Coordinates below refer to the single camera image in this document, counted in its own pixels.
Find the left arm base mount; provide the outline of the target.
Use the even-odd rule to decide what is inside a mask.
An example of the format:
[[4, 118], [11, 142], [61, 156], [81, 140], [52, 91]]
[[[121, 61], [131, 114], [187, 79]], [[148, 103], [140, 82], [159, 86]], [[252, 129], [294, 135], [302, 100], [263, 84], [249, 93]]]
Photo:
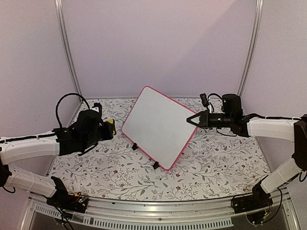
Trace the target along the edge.
[[81, 192], [70, 194], [62, 180], [54, 176], [52, 176], [51, 179], [55, 183], [56, 191], [52, 197], [47, 197], [47, 204], [59, 209], [85, 213], [89, 202], [89, 196]]

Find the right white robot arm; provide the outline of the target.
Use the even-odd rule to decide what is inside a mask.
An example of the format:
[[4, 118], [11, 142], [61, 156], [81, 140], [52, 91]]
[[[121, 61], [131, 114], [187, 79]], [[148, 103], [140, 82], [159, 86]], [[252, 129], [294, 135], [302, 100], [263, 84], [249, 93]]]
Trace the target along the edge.
[[243, 138], [255, 138], [261, 149], [281, 150], [282, 155], [276, 160], [272, 172], [254, 185], [248, 199], [252, 209], [258, 209], [267, 200], [267, 194], [280, 186], [290, 183], [307, 170], [307, 116], [267, 116], [258, 113], [245, 114], [241, 97], [228, 93], [219, 96], [222, 102], [221, 112], [214, 113], [209, 108], [210, 96], [200, 94], [205, 108], [187, 118], [187, 122], [199, 127], [228, 128], [234, 135]]

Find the pink-framed whiteboard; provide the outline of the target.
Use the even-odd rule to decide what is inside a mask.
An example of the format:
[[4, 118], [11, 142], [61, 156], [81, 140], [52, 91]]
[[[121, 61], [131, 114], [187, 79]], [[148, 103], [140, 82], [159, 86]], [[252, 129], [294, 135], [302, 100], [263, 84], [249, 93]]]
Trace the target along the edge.
[[196, 113], [145, 86], [121, 128], [122, 133], [162, 169], [169, 171], [195, 134], [187, 118]]

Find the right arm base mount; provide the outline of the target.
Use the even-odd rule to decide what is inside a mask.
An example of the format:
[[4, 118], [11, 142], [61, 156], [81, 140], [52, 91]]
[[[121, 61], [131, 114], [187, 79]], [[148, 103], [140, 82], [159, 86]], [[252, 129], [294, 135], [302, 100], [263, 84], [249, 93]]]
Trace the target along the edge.
[[253, 225], [263, 224], [271, 214], [273, 200], [262, 189], [253, 189], [250, 195], [236, 195], [231, 200], [231, 207], [236, 214], [250, 212], [247, 220]]

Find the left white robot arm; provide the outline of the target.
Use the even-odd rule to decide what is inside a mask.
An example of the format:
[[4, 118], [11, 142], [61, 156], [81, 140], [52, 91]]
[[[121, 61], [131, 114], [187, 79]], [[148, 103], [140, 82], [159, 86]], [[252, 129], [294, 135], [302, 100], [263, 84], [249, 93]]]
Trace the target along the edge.
[[59, 127], [39, 135], [0, 139], [0, 185], [52, 197], [61, 208], [71, 204], [67, 189], [57, 177], [43, 177], [13, 163], [41, 156], [83, 155], [98, 142], [111, 140], [116, 134], [115, 120], [104, 121], [95, 110], [79, 113], [69, 127]]

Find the yellow bone-shaped eraser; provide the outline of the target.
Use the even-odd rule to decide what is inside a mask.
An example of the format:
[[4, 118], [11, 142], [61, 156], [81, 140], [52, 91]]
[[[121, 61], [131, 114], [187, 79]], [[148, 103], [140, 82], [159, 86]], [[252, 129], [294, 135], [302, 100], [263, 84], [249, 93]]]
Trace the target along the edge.
[[106, 122], [107, 122], [110, 133], [112, 135], [116, 135], [117, 132], [116, 132], [116, 127], [115, 127], [115, 120], [109, 119], [109, 120], [106, 120]]

